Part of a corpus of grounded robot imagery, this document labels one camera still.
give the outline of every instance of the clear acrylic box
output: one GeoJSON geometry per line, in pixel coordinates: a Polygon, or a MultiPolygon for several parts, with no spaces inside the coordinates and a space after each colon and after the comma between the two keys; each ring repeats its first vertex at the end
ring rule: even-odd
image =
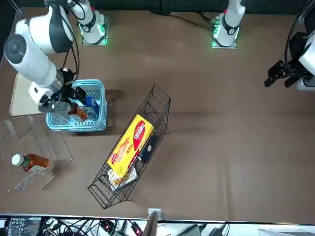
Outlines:
{"type": "Polygon", "coordinates": [[[8,178],[16,189],[43,189],[72,157],[59,132],[49,129],[45,115],[24,116],[0,124],[0,151],[8,178]],[[36,154],[46,157],[50,166],[39,172],[25,172],[12,165],[15,154],[36,154]]]}

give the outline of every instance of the sauce bottle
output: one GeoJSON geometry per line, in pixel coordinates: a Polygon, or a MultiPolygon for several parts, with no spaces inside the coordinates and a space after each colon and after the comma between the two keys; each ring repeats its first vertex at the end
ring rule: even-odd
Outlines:
{"type": "Polygon", "coordinates": [[[72,102],[68,109],[70,110],[68,112],[70,118],[77,122],[84,122],[88,117],[83,109],[75,102],[72,102]]]}
{"type": "Polygon", "coordinates": [[[50,163],[47,158],[36,155],[28,154],[26,156],[21,154],[15,154],[12,157],[12,164],[14,166],[21,166],[24,171],[42,171],[50,166],[50,163]]]}

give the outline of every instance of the white bottle cap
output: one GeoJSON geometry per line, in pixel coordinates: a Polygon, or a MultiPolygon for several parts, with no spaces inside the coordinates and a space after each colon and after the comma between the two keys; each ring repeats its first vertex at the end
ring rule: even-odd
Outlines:
{"type": "Polygon", "coordinates": [[[21,155],[21,154],[15,154],[13,157],[12,157],[12,164],[14,166],[20,166],[24,161],[24,156],[21,155]]]}

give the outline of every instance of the brown tabletop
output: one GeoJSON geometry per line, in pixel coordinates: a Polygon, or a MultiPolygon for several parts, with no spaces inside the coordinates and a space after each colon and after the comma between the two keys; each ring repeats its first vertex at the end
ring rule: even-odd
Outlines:
{"type": "MultiPolygon", "coordinates": [[[[46,190],[7,192],[2,178],[0,212],[145,218],[148,208],[161,208],[164,219],[315,222],[315,93],[263,84],[295,16],[246,15],[238,49],[222,50],[211,49],[208,31],[180,19],[104,14],[112,17],[108,45],[79,45],[79,79],[103,81],[109,127],[63,133],[73,161],[46,190]],[[87,187],[154,83],[172,99],[168,134],[131,201],[102,210],[87,187]]],[[[195,13],[182,16],[202,23],[195,13]]],[[[61,66],[64,56],[50,58],[61,66]]],[[[74,69],[72,56],[67,66],[74,69]]],[[[2,118],[15,75],[4,60],[2,118]]]]}

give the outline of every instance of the blue basket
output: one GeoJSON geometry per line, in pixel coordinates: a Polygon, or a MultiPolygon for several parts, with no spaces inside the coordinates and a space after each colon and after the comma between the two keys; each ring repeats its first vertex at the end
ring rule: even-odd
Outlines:
{"type": "Polygon", "coordinates": [[[96,132],[103,131],[106,127],[107,103],[105,100],[105,88],[100,80],[77,80],[72,84],[72,87],[80,87],[87,96],[92,96],[99,105],[98,119],[92,120],[87,118],[84,122],[76,122],[69,118],[67,113],[48,113],[46,122],[49,128],[56,131],[70,132],[96,132]]]}

